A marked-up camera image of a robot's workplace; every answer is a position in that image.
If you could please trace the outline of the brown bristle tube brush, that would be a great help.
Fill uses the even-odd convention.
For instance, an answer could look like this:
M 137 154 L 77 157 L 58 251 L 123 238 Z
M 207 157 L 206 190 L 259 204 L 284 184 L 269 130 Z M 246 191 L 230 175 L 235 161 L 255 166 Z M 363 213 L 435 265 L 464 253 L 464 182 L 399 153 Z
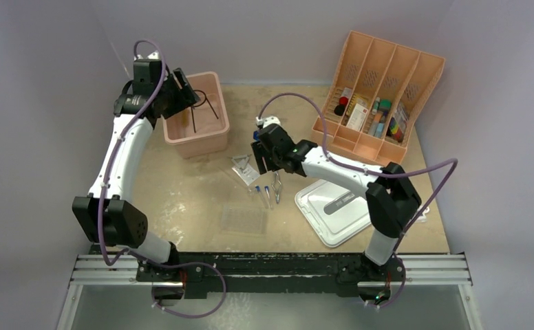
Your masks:
M 182 112 L 181 115 L 181 127 L 182 127 L 182 135 L 186 137 L 189 132 L 189 121 L 191 118 L 191 110 L 186 109 Z

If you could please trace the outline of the metal crucible tongs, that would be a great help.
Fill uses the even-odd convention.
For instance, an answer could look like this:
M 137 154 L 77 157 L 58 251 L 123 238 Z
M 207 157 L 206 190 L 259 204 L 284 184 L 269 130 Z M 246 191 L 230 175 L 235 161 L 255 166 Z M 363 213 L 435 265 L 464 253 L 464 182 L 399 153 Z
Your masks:
M 274 192 L 275 203 L 279 204 L 281 199 L 281 192 L 283 190 L 283 184 L 278 171 L 273 173 L 273 181 L 271 183 L 271 188 Z

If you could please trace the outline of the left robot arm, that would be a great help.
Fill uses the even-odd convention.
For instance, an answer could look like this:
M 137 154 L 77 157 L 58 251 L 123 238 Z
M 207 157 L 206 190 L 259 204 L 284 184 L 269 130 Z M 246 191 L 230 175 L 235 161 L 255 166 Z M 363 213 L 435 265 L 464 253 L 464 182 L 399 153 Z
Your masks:
M 121 256 L 109 256 L 107 248 L 120 247 L 154 264 L 154 273 L 163 281 L 180 274 L 180 262 L 171 256 L 175 245 L 148 229 L 147 216 L 131 200 L 138 165 L 158 118 L 169 119 L 199 100 L 181 68 L 171 70 L 161 59 L 133 62 L 133 78 L 114 102 L 103 165 L 88 193 L 72 202 L 74 216 L 107 265 Z

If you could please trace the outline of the clay pipe triangle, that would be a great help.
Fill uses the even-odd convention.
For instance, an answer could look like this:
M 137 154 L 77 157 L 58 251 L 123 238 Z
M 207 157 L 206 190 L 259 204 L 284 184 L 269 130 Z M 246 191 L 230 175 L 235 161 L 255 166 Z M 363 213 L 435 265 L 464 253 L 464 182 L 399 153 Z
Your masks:
M 249 154 L 236 155 L 231 158 L 235 171 L 244 172 L 250 160 Z

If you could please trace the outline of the white paper packet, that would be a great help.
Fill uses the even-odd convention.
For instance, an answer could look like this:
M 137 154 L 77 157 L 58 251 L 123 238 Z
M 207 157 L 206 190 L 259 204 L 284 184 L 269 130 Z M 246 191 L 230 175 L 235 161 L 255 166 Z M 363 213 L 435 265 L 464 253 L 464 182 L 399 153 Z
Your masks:
M 243 169 L 239 168 L 238 166 L 233 166 L 231 169 L 247 186 L 252 186 L 260 176 L 257 170 L 251 166 L 251 164 L 247 164 Z

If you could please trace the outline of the pink plastic bin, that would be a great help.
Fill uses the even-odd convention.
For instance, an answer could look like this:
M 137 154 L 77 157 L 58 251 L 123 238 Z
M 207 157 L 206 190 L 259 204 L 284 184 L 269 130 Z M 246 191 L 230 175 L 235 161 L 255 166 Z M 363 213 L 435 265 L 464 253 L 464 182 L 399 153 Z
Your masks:
M 191 110 L 189 132 L 182 135 L 181 115 L 162 121 L 164 140 L 184 159 L 226 150 L 230 123 L 218 75 L 213 71 L 187 77 L 201 98 Z

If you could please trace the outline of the white plastic lid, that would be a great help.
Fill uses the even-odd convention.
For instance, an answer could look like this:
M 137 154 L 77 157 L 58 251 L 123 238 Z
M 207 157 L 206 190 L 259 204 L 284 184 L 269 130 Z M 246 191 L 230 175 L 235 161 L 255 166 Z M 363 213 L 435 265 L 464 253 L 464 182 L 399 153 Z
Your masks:
M 364 198 L 324 180 L 300 190 L 295 203 L 329 248 L 339 247 L 372 224 Z

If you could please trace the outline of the white instruction box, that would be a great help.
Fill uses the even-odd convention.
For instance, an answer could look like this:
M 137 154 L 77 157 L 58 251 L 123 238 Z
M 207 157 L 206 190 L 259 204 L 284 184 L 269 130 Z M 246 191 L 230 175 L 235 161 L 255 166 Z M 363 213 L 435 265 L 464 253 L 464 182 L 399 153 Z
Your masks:
M 357 102 L 350 114 L 346 127 L 355 131 L 360 131 L 364 125 L 368 111 L 369 109 L 365 105 Z

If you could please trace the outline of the yellow envelope box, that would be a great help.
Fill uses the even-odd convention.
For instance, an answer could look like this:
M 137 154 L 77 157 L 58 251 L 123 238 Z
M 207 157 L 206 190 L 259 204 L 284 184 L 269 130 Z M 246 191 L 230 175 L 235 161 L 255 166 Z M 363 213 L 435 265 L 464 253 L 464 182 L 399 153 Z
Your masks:
M 369 107 L 370 105 L 370 99 L 367 96 L 361 95 L 361 94 L 354 94 L 352 96 L 351 102 L 352 105 L 359 104 L 364 107 Z

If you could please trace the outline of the blue cap highlighter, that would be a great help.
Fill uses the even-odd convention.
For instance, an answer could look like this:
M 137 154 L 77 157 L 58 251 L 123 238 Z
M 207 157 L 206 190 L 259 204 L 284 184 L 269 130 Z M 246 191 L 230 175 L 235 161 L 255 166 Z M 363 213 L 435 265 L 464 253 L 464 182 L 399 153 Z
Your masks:
M 374 132 L 374 137 L 376 138 L 381 138 L 382 136 L 382 132 L 384 130 L 384 126 L 385 126 L 385 123 L 384 122 L 379 122 L 376 126 L 376 130 Z

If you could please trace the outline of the white glue stick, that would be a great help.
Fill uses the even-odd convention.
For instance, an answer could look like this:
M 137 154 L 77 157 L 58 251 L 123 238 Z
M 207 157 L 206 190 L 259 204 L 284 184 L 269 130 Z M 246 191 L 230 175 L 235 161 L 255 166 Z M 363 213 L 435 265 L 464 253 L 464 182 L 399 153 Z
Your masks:
M 379 97 L 375 98 L 374 103 L 372 105 L 371 114 L 373 114 L 373 115 L 377 114 L 378 108 L 379 108 L 379 105 L 380 105 L 380 101 L 381 101 L 381 99 Z

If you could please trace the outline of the orange cap highlighter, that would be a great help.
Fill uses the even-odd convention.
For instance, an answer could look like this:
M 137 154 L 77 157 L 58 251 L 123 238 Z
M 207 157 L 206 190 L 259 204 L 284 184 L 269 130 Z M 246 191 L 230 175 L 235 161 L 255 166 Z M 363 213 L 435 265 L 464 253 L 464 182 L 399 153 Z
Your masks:
M 369 127 L 369 130 L 368 130 L 368 134 L 371 135 L 371 136 L 375 136 L 376 134 L 376 131 L 377 131 L 377 127 L 378 127 L 378 124 L 380 123 L 381 121 L 381 118 L 382 118 L 382 115 L 383 113 L 382 112 L 377 112 L 375 115 L 374 115 L 374 119 Z

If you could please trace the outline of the green eraser block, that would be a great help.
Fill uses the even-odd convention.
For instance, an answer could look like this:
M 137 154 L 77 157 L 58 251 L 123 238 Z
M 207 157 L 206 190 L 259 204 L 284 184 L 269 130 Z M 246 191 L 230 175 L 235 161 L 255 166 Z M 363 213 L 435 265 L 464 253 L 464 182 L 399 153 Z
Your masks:
M 392 108 L 392 102 L 388 99 L 381 99 L 378 106 L 378 111 L 381 115 L 386 116 Z

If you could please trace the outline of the printed paper sheet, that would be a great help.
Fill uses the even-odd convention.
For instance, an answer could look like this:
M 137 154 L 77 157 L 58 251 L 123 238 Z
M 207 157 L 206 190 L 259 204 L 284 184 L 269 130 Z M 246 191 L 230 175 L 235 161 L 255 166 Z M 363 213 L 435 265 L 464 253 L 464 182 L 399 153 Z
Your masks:
M 430 212 L 430 207 L 423 208 L 422 206 L 417 210 L 416 223 L 425 223 L 427 221 L 427 214 Z

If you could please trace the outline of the aluminium frame rail base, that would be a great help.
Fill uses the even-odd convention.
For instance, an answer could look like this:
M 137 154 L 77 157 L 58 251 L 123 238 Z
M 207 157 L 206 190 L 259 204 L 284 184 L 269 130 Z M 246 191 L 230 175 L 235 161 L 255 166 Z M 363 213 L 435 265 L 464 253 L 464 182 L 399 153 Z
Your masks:
M 179 252 L 169 265 L 152 264 L 138 256 L 108 247 L 109 256 L 120 254 L 113 264 L 101 252 L 76 259 L 74 286 L 142 284 L 151 288 L 153 306 L 162 312 L 167 291 L 177 289 L 185 298 L 205 298 L 210 292 L 336 294 L 357 297 L 382 309 L 392 304 L 406 284 L 468 285 L 466 258 L 451 254 L 398 254 L 415 214 L 405 226 L 394 255 L 384 266 L 369 262 L 362 253 Z

